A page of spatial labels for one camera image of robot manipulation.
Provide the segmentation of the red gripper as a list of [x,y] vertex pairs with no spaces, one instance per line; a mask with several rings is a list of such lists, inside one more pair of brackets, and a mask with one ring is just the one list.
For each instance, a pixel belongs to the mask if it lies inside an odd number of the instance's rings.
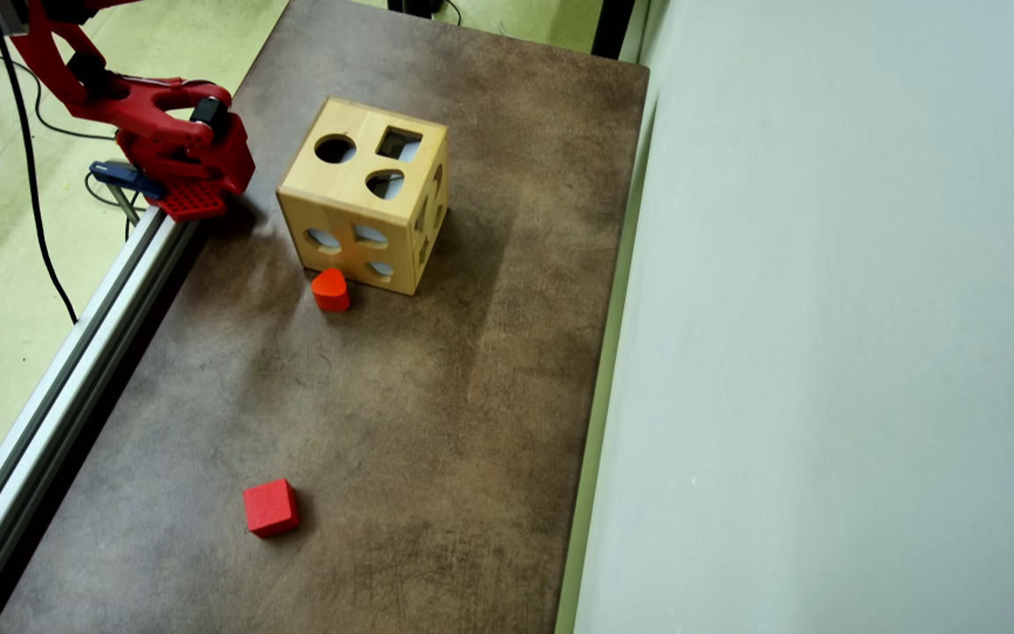
[[168,183],[153,197],[174,222],[223,216],[246,192],[256,165],[232,95],[209,80],[117,77],[117,142],[149,177]]

